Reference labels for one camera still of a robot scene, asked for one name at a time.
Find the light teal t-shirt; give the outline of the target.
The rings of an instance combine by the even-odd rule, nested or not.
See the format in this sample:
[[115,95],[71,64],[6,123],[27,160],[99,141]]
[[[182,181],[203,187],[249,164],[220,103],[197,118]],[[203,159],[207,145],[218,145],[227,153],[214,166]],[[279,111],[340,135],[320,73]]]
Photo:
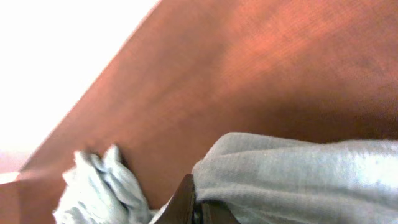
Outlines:
[[[198,202],[224,202],[241,223],[396,223],[397,142],[315,144],[249,133],[220,137],[192,170]],[[117,146],[75,153],[57,223],[154,223]]]

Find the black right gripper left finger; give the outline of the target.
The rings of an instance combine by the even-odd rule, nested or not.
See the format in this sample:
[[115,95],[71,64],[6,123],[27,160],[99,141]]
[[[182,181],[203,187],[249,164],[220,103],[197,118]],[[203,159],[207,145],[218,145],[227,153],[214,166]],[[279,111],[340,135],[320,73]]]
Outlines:
[[155,224],[192,224],[194,208],[195,186],[193,176],[187,174]]

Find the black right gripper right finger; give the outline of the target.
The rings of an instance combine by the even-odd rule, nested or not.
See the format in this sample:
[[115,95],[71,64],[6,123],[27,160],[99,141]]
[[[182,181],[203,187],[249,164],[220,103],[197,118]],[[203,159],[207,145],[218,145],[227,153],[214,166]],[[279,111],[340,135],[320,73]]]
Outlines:
[[218,201],[207,201],[201,204],[202,224],[240,224],[230,209]]

